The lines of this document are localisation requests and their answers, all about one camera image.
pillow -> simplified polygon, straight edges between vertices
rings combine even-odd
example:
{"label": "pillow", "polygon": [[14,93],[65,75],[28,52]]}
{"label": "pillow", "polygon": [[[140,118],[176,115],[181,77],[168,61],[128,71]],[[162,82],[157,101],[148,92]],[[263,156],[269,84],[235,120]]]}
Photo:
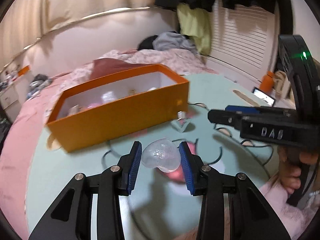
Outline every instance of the pillow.
{"label": "pillow", "polygon": [[113,73],[132,69],[136,67],[147,66],[150,64],[130,64],[114,58],[100,58],[93,61],[93,71],[89,80],[107,76]]}

round table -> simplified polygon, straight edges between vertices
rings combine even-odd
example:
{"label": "round table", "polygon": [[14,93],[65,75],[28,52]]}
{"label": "round table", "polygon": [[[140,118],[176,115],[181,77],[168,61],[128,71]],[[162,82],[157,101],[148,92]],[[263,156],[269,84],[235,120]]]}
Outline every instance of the round table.
{"label": "round table", "polygon": [[[189,102],[204,103],[209,109],[224,109],[227,105],[249,106],[246,101],[237,96],[233,90],[238,90],[265,106],[266,103],[255,97],[249,91],[230,80],[215,74],[203,73],[186,76],[190,80]],[[266,160],[270,157],[270,147],[250,148],[241,146],[239,131],[227,127],[232,138],[214,130],[214,125],[207,120],[207,110],[199,106],[189,106],[192,113],[191,123],[185,132],[180,133],[166,122],[141,132],[123,136],[93,147],[73,153],[66,153],[62,148],[49,151],[46,140],[50,135],[44,129],[29,172],[26,198],[27,220],[31,232],[44,212],[56,196],[77,173],[91,176],[103,172],[102,156],[110,150],[103,161],[107,167],[117,164],[119,156],[128,154],[135,140],[142,143],[143,149],[151,142],[168,138],[183,139],[197,142],[197,154],[204,162],[212,162],[219,157],[222,147],[222,158],[212,166],[219,172],[235,175],[246,173],[257,187],[268,181],[268,176],[257,158]],[[278,167],[278,157],[272,156],[265,165],[269,174],[273,175]],[[96,205],[97,196],[92,204],[92,240],[96,235]],[[130,239],[143,239],[137,230],[141,230],[154,240],[172,239],[196,227],[199,222],[201,197],[193,197],[186,186],[177,184],[164,177],[157,169],[148,169],[140,165],[134,191],[129,197],[120,197],[121,217],[124,236]]]}

pink bedding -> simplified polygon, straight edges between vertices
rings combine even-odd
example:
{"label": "pink bedding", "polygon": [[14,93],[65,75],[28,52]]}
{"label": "pink bedding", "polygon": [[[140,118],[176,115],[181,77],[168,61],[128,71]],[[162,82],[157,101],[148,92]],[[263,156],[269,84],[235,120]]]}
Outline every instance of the pink bedding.
{"label": "pink bedding", "polygon": [[171,68],[180,75],[190,75],[196,73],[215,73],[207,68],[201,61],[201,56],[195,56],[186,49],[169,49],[166,51],[157,51],[152,49],[143,49],[122,53],[118,50],[111,50],[100,58],[115,58],[124,62],[137,64],[163,64]]}
{"label": "pink bedding", "polygon": [[57,88],[68,77],[69,74],[55,78],[49,87],[41,91],[39,97],[23,104],[1,153],[0,207],[23,240],[29,237],[25,214],[28,169],[44,127],[44,111]]}

finger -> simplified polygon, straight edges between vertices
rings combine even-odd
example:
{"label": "finger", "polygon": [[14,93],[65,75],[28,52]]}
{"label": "finger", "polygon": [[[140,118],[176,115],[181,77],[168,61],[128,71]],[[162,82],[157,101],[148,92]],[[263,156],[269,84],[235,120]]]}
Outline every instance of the finger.
{"label": "finger", "polygon": [[284,189],[290,194],[292,195],[294,193],[294,189],[290,188],[290,187],[284,187]]}
{"label": "finger", "polygon": [[299,177],[301,169],[298,166],[291,165],[289,162],[279,163],[279,176],[280,177]]}
{"label": "finger", "polygon": [[284,187],[290,187],[293,189],[298,189],[301,186],[301,181],[297,178],[283,177],[281,178],[281,183]]}
{"label": "finger", "polygon": [[284,146],[278,146],[278,155],[281,162],[286,162],[288,159],[287,148]]}
{"label": "finger", "polygon": [[308,152],[301,152],[299,155],[299,159],[302,163],[313,165],[317,163],[318,160],[318,153],[308,153]]}

open box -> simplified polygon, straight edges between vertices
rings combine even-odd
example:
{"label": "open box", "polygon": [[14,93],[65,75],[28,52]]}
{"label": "open box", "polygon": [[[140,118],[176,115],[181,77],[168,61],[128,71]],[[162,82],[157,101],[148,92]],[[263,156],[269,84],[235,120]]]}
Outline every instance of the open box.
{"label": "open box", "polygon": [[[108,91],[119,99],[68,116],[73,106],[102,103]],[[133,68],[65,90],[47,125],[72,152],[176,119],[188,110],[188,92],[189,81],[164,65]]]}

